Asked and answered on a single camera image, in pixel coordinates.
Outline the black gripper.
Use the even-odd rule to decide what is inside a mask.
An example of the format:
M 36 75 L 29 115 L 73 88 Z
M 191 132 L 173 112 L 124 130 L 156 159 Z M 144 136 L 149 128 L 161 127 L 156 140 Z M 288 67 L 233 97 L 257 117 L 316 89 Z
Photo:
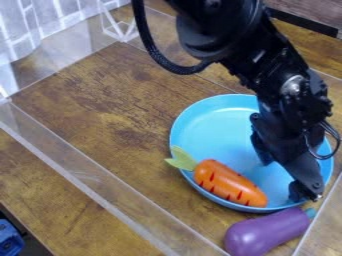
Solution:
M 257 113 L 249 116 L 251 143 L 264 166 L 277 162 L 293 181 L 288 185 L 288 198 L 316 201 L 324 192 L 320 167 L 308 153 L 323 142 L 323 105 L 308 102 L 267 104 L 257 100 Z

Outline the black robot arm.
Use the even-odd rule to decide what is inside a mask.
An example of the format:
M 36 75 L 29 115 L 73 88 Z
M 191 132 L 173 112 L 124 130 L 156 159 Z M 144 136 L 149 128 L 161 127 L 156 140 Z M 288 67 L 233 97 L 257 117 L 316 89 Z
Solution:
M 256 94 L 251 143 L 263 164 L 277 162 L 293 181 L 289 198 L 317 199 L 324 183 L 315 154 L 332 102 L 327 86 L 276 30 L 261 0 L 164 0 L 184 50 L 220 63 Z

